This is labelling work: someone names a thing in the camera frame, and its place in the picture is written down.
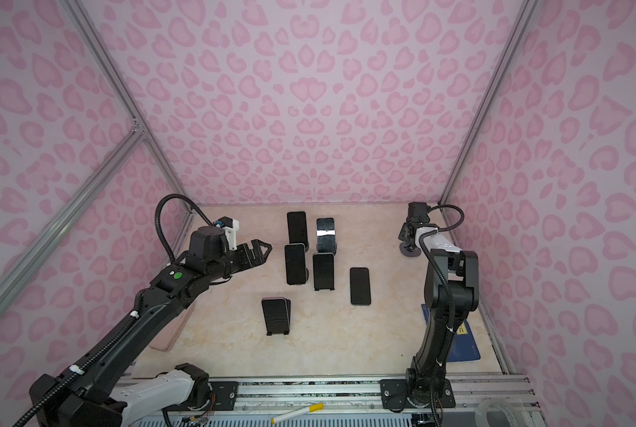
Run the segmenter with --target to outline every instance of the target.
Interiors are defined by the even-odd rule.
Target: phone on stand
[[[266,321],[266,335],[274,333],[289,334],[289,320],[292,301],[287,298],[263,298],[263,318]]]
[[[303,243],[284,245],[284,266],[288,285],[303,285],[308,281],[306,253]]]
[[[370,305],[370,271],[365,267],[352,267],[349,271],[351,280],[351,304]]]
[[[313,288],[334,290],[334,254],[313,254]]]
[[[306,229],[306,212],[288,212],[287,229],[289,231],[289,243],[303,243],[308,251],[308,230]]]
[[[318,235],[318,252],[330,252],[337,254],[337,239],[334,230],[334,218],[316,219],[316,231]]]

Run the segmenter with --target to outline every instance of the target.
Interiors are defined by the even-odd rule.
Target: pink leopard print wall
[[[0,277],[129,126],[56,2],[0,1]]]
[[[154,209],[169,194],[140,146],[0,320],[0,426],[30,407],[28,389],[94,346],[133,307],[135,293],[168,260]],[[162,224],[170,242],[184,209],[170,201]]]
[[[210,204],[438,200],[519,0],[85,6]]]
[[[550,425],[636,426],[636,1],[544,5],[454,201]]]

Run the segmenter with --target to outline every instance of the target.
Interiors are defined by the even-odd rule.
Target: tape roll
[[[526,422],[524,422],[524,417],[520,411],[503,399],[486,399],[477,405],[474,410],[474,421],[477,423],[477,427],[491,427],[487,416],[489,409],[505,414],[510,427],[526,427]]]

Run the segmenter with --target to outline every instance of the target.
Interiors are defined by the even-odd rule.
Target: blue book
[[[429,309],[427,304],[422,304],[422,314],[425,315],[425,323],[429,323]],[[479,349],[477,343],[472,336],[472,329],[469,328],[467,320],[463,322],[458,328],[458,332],[453,338],[453,343],[450,345],[450,352],[448,352],[449,362],[470,362],[472,360],[479,360]]]

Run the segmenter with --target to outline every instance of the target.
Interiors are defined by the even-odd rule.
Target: marble table surface
[[[287,216],[304,210],[312,270],[316,252],[316,219],[333,217],[338,250],[335,290],[314,291],[308,283],[289,286],[284,270],[288,243]],[[236,274],[227,284],[212,286],[197,299],[194,310],[168,352],[145,349],[137,358],[134,378],[152,378],[179,363],[193,363],[211,376],[295,376],[401,374],[410,366],[425,332],[426,259],[399,252],[398,235],[407,204],[312,204],[302,206],[206,207],[214,221],[238,219],[239,243],[257,238],[273,245],[266,264]],[[432,212],[432,222],[443,224]],[[189,234],[204,221],[196,217]],[[349,269],[370,269],[372,304],[353,306]],[[288,336],[266,336],[261,299],[283,296],[292,301]],[[500,372],[479,312],[469,324],[481,359],[448,364],[449,372]]]

